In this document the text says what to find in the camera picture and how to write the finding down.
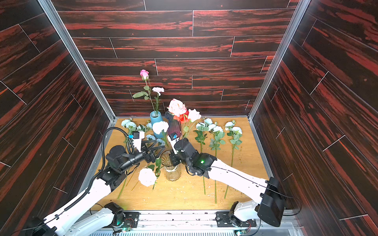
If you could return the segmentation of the pink carnation flower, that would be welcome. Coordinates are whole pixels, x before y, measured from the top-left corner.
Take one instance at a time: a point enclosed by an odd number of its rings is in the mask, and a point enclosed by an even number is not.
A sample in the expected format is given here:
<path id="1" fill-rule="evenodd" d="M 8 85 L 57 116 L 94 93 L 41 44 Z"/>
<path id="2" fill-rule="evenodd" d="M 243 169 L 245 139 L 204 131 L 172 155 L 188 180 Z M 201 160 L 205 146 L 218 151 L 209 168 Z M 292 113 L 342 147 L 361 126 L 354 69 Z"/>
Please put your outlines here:
<path id="1" fill-rule="evenodd" d="M 155 111 L 155 114 L 156 116 L 158 115 L 158 111 L 159 111 L 159 102 L 160 102 L 160 96 L 163 92 L 165 92 L 164 88 L 161 88 L 161 87 L 153 87 L 152 88 L 152 91 L 157 93 L 157 95 L 154 97 L 155 99 L 155 103 L 154 103 L 154 111 Z"/>

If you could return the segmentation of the blue pink glass vase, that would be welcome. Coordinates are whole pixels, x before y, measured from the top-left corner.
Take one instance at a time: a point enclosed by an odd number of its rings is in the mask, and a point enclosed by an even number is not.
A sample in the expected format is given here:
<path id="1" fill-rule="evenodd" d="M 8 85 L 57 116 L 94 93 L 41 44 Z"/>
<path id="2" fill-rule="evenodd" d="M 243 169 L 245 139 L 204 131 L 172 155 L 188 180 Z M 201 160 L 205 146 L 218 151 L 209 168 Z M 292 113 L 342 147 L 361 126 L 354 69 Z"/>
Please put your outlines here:
<path id="1" fill-rule="evenodd" d="M 177 138 L 180 138 L 181 136 L 181 123 L 174 119 L 174 115 L 170 112 L 165 113 L 165 118 L 168 120 L 169 128 L 167 130 L 167 136 L 169 137 L 171 134 L 176 133 Z"/>

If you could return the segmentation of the small blue flower sprig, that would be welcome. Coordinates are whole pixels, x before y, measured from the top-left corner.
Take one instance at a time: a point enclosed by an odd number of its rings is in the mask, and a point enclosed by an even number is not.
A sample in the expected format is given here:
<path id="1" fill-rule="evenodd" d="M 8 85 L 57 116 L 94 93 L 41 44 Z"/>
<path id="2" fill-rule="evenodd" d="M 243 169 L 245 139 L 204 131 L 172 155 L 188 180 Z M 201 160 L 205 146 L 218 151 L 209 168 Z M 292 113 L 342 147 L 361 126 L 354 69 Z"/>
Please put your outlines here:
<path id="1" fill-rule="evenodd" d="M 143 131 L 148 132 L 149 130 L 152 130 L 152 123 L 150 121 L 147 121 L 146 125 L 136 125 L 135 122 L 133 122 L 132 118 L 125 119 L 121 122 L 121 126 L 128 129 L 127 134 L 128 136 L 125 138 L 125 148 L 128 151 L 128 153 L 132 153 L 134 151 L 134 147 L 132 142 L 129 140 L 129 135 L 132 135 L 134 131 Z"/>

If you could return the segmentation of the blue pink flower spray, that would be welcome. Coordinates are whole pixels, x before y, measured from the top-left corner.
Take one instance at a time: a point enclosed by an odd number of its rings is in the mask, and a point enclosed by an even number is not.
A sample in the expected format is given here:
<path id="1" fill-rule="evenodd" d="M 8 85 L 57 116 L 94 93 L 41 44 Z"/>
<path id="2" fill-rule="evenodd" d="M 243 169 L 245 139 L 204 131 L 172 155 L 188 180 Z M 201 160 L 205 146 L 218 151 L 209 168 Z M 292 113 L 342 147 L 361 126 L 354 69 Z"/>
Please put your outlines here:
<path id="1" fill-rule="evenodd" d="M 223 128 L 219 126 L 217 122 L 214 123 L 210 118 L 206 118 L 204 123 L 206 124 L 208 131 L 213 135 L 213 138 L 210 140 L 209 147 L 211 150 L 215 151 L 214 156 L 217 157 L 217 151 L 220 150 L 220 145 L 225 144 L 225 141 L 223 140 Z"/>

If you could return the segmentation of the clear ribbed glass vase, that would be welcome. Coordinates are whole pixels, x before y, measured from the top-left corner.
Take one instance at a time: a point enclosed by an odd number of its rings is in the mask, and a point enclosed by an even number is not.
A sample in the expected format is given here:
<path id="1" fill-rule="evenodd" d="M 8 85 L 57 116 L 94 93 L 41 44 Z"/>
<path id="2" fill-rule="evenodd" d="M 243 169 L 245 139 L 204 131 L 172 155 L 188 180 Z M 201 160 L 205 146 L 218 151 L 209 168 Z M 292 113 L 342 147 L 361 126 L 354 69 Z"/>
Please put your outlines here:
<path id="1" fill-rule="evenodd" d="M 173 166 L 170 159 L 171 151 L 166 150 L 161 155 L 161 164 L 165 169 L 165 177 L 168 181 L 177 181 L 181 176 L 181 169 L 179 165 Z"/>

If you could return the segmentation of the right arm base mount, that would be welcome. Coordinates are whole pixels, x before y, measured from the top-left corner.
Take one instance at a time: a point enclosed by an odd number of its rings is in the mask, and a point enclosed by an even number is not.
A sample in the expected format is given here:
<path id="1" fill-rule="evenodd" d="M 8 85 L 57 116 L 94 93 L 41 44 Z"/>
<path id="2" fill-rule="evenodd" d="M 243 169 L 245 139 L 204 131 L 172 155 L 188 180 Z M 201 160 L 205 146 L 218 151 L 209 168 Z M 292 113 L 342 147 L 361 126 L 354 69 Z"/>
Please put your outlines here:
<path id="1" fill-rule="evenodd" d="M 234 202 L 230 211 L 218 211 L 216 212 L 215 221 L 218 227 L 256 227 L 257 223 L 254 219 L 248 221 L 241 221 L 234 215 L 235 208 L 238 201 Z"/>

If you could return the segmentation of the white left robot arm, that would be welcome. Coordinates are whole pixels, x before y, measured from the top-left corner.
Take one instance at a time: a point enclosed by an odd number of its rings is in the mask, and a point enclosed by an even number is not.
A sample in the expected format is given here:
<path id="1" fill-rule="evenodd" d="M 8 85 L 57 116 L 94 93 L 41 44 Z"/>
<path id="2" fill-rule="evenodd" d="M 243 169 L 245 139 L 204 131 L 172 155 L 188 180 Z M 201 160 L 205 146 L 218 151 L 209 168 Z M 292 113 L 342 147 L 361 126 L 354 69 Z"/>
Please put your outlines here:
<path id="1" fill-rule="evenodd" d="M 44 219 L 33 219 L 25 234 L 87 236 L 106 226 L 120 229 L 135 226 L 137 217 L 127 216 L 124 209 L 116 203 L 106 204 L 99 212 L 83 220 L 80 217 L 117 189 L 127 178 L 130 168 L 136 168 L 143 160 L 156 163 L 165 149 L 155 140 L 139 140 L 137 144 L 138 147 L 132 153 L 127 153 L 122 145 L 114 146 L 105 157 L 108 162 L 106 167 L 91 179 L 83 192 Z"/>

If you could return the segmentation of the white carnation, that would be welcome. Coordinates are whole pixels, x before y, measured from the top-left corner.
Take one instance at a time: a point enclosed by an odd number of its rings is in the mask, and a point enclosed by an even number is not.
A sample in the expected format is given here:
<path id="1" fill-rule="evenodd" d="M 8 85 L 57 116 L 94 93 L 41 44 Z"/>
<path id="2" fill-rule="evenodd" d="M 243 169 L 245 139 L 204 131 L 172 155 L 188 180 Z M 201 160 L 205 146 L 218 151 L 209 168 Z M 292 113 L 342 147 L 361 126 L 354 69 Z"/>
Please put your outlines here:
<path id="1" fill-rule="evenodd" d="M 155 123 L 152 127 L 153 127 L 153 131 L 155 131 L 157 134 L 163 135 L 163 137 L 159 139 L 161 139 L 163 141 L 163 144 L 166 147 L 168 147 L 169 142 L 167 140 L 167 131 L 169 128 L 169 124 L 165 121 L 162 121 L 162 122 Z"/>

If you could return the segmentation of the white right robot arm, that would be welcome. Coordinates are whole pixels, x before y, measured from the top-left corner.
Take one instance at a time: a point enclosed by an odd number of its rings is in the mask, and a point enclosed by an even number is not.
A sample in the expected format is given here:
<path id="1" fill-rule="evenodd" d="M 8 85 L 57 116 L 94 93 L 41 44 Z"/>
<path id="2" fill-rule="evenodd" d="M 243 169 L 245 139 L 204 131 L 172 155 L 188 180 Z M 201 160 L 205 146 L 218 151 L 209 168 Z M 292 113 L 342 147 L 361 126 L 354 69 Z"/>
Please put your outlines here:
<path id="1" fill-rule="evenodd" d="M 212 179 L 244 193 L 251 200 L 236 201 L 226 216 L 218 220 L 241 227 L 248 220 L 260 218 L 265 223 L 279 227 L 286 206 L 286 196 L 280 193 L 279 181 L 257 178 L 234 169 L 215 156 L 199 153 L 184 139 L 169 140 L 173 152 L 170 155 L 174 166 L 182 163 L 190 174 Z"/>

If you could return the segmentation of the teal ceramic vase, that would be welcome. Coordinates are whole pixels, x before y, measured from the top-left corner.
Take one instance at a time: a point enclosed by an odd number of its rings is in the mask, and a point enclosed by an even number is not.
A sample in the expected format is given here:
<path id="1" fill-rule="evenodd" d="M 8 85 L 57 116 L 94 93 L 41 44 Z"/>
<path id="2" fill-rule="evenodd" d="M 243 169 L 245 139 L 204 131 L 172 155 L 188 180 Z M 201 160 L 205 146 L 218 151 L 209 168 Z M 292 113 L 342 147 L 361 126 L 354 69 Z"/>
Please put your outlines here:
<path id="1" fill-rule="evenodd" d="M 151 124 L 154 125 L 155 123 L 158 123 L 158 122 L 162 122 L 163 121 L 163 118 L 161 116 L 161 113 L 159 111 L 152 111 L 150 113 L 150 119 L 151 119 Z M 162 134 L 157 134 L 155 131 L 153 131 L 154 133 L 154 136 L 156 138 L 162 138 L 163 135 Z"/>

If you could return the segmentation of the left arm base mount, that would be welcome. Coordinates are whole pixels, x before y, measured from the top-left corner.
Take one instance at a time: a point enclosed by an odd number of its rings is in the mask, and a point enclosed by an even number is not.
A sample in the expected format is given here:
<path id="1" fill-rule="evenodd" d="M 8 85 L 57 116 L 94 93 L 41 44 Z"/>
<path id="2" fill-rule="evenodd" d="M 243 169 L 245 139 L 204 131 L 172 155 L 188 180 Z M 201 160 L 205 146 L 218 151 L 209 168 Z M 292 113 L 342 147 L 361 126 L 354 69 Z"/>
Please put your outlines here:
<path id="1" fill-rule="evenodd" d="M 111 221 L 109 226 L 113 228 L 128 229 L 136 228 L 139 221 L 140 213 L 137 211 L 125 211 L 116 203 L 108 203 L 106 209 L 111 210 Z"/>

